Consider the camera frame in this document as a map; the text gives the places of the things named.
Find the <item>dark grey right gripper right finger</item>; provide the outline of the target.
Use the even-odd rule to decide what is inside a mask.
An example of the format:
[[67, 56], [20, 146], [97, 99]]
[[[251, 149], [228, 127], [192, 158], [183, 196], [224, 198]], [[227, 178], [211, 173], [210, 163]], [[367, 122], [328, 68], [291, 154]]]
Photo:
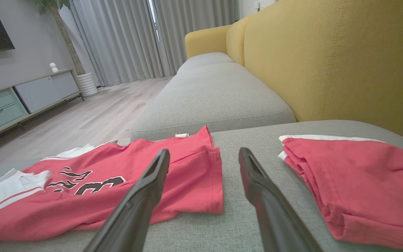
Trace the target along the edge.
[[256, 210], [264, 251], [321, 252], [318, 242], [250, 149], [239, 150], [239, 163], [245, 196]]

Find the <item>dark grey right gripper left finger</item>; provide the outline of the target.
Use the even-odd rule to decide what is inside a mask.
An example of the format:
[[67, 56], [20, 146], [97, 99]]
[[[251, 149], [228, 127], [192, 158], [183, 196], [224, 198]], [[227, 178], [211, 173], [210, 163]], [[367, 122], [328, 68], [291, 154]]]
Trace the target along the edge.
[[143, 251], [153, 210], [163, 195], [169, 164], [169, 150], [160, 150], [85, 247], [85, 252]]

